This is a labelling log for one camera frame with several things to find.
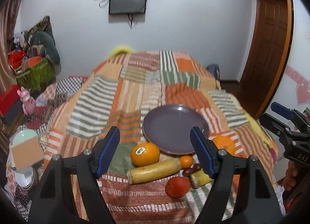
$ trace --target bed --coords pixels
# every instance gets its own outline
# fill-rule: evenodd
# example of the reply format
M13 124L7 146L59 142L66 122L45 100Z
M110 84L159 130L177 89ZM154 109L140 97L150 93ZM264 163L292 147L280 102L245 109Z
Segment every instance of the bed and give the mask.
M89 77L69 77L50 85L36 99L33 120L19 127L34 129L45 152L37 164L42 176L54 154L76 156L92 148L111 126L120 129L121 140L108 173L98 185L116 223L192 223L199 215L212 182L190 191L180 199L165 193L169 178L130 185L126 173L133 168L130 150L146 141L142 121L146 114L165 104L184 104L207 121L210 139L224 135L236 147L235 156L259 157L274 187L273 165L276 144L242 109L236 98L221 90L219 82L190 55L172 51L120 54L98 65ZM161 153L160 160L177 158ZM14 171L7 167L7 187L16 207L28 218L31 201L20 189ZM223 219L232 215L239 177L233 178L231 196ZM79 216L87 219L76 176L72 188Z

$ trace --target green basket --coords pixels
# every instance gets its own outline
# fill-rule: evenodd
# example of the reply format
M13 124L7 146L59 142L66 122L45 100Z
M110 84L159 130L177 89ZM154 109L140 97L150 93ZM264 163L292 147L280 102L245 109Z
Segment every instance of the green basket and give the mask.
M46 58L24 73L16 76L19 86L29 89L31 94L43 92L42 86L46 87L54 78L55 73L53 67Z

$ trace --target purple plate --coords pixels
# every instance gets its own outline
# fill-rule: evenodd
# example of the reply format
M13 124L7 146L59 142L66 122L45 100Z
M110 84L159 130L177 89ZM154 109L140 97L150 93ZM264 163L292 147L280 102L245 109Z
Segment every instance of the purple plate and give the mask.
M142 124L150 142L164 152L177 155L195 152L189 139L194 126L209 137L209 126L203 116L182 104L157 107L145 116Z

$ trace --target curtain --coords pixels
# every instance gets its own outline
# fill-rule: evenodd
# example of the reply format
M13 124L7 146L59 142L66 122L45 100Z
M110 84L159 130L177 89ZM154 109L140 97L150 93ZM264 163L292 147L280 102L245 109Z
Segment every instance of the curtain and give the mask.
M7 53L11 51L18 10L21 0L7 0L0 11L0 95L12 84L16 83L10 67Z

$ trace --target stuffed animal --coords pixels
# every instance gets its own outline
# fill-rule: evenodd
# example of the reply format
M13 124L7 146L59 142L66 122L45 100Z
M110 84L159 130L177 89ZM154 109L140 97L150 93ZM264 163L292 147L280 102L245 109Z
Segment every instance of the stuffed animal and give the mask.
M23 103L25 115L31 117L34 114L34 108L36 106L34 98L30 96L29 91L24 87L21 87L21 90L18 90L17 94Z

